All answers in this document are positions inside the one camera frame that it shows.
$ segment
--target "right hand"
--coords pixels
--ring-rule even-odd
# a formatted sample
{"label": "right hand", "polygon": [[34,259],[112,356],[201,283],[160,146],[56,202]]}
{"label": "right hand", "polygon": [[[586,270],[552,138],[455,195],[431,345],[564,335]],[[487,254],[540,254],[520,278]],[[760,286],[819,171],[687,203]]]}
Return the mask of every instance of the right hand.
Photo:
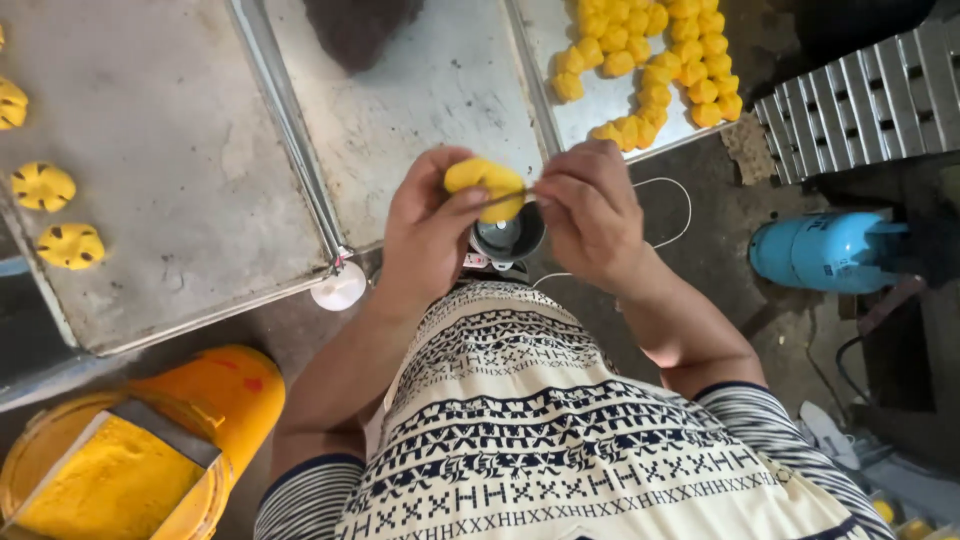
{"label": "right hand", "polygon": [[616,144],[591,140],[555,156],[533,190],[557,262],[612,295],[630,296],[649,246]]}

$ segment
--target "blue gas cylinder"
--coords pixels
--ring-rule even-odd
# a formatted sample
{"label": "blue gas cylinder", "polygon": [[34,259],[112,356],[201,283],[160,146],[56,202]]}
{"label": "blue gas cylinder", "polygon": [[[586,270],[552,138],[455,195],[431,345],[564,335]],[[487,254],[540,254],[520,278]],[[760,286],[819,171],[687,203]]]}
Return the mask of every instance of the blue gas cylinder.
{"label": "blue gas cylinder", "polygon": [[789,287],[867,294],[897,282],[877,266],[908,232],[875,213],[814,214],[768,223],[750,241],[756,272]]}

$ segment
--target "left hand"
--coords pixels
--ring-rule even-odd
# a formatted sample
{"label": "left hand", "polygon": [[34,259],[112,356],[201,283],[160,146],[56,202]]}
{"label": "left hand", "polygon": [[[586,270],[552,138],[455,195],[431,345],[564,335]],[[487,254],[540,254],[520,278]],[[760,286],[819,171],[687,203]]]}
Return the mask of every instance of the left hand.
{"label": "left hand", "polygon": [[471,207],[489,194],[483,187],[469,187],[451,196],[444,190],[444,174],[472,157],[466,148],[440,146],[411,165],[387,217],[383,272],[372,297],[378,309],[419,320],[456,283],[467,255],[468,230],[482,211]]}

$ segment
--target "hand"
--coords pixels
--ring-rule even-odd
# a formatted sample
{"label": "hand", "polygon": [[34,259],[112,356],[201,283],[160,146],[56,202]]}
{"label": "hand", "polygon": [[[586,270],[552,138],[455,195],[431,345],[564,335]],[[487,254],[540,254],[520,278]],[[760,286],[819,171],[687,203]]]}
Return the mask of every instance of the hand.
{"label": "hand", "polygon": [[444,174],[472,156],[466,148],[441,146],[411,165],[387,217],[383,272],[373,292],[380,309],[419,320],[456,283],[467,255],[469,228],[482,211],[471,208],[489,194],[483,187],[471,187],[450,196]]}
{"label": "hand", "polygon": [[613,295],[629,296],[647,245],[643,210],[616,145],[592,140],[557,155],[533,190],[557,262]]}

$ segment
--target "yellow powder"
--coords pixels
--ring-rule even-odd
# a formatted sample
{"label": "yellow powder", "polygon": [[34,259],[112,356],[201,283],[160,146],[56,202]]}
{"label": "yellow powder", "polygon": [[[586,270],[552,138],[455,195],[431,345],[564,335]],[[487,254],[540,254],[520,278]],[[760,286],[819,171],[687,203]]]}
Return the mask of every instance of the yellow powder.
{"label": "yellow powder", "polygon": [[57,540],[146,540],[203,475],[148,431],[109,416],[16,521]]}

